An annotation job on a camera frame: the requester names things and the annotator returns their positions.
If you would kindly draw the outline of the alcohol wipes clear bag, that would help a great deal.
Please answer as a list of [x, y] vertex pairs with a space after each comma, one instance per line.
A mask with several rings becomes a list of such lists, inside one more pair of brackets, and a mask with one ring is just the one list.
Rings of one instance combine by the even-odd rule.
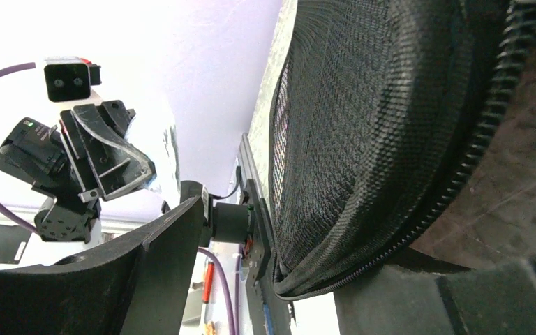
[[154, 173], [142, 186], [163, 201], [163, 209], [181, 202], [181, 177], [177, 125], [171, 107], [164, 100], [133, 107], [125, 139], [154, 164]]

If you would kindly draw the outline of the red medicine kit case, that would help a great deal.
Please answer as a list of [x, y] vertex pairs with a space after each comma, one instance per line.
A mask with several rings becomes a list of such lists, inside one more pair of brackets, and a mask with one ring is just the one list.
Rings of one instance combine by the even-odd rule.
[[299, 1], [269, 131], [276, 296], [336, 290], [418, 238], [535, 43], [536, 1]]

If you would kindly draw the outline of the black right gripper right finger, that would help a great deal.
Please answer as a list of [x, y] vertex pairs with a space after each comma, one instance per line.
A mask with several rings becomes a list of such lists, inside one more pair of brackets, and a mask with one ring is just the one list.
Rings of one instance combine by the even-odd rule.
[[334, 299], [341, 334], [536, 334], [536, 256], [453, 274], [386, 265]]

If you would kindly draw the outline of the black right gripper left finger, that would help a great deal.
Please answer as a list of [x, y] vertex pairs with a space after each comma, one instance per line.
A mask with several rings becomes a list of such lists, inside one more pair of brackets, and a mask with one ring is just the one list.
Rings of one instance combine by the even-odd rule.
[[0, 334], [178, 334], [203, 221], [192, 197], [54, 265], [0, 271]]

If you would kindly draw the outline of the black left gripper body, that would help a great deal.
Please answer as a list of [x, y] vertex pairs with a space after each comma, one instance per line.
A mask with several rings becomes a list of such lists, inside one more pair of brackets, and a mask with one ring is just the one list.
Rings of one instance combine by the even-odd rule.
[[53, 127], [23, 118], [0, 146], [0, 171], [46, 196], [33, 220], [43, 241], [89, 243], [102, 198], [70, 111]]

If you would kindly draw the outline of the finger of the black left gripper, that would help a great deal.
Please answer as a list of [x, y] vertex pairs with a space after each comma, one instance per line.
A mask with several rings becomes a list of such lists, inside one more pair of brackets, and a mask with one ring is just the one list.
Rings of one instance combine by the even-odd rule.
[[110, 201], [150, 181], [154, 163], [124, 138], [135, 111], [123, 103], [77, 105], [70, 111], [87, 154], [98, 197]]

